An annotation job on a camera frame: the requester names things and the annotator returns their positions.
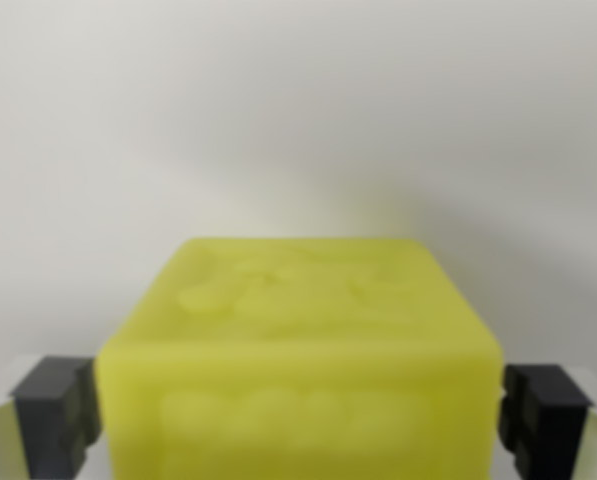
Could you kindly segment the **black grey gripper right finger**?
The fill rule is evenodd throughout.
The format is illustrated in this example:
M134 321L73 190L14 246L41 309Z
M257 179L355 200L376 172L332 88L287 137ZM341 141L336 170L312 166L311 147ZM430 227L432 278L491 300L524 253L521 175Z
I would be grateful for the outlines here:
M597 376L557 364L509 364L498 435L521 479L597 479Z

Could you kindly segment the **black grey gripper left finger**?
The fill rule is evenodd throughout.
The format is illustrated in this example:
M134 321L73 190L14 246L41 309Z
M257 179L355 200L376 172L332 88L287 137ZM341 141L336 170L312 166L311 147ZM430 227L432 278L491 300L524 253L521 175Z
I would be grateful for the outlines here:
M74 479L100 435L93 357L24 355L0 370L0 479Z

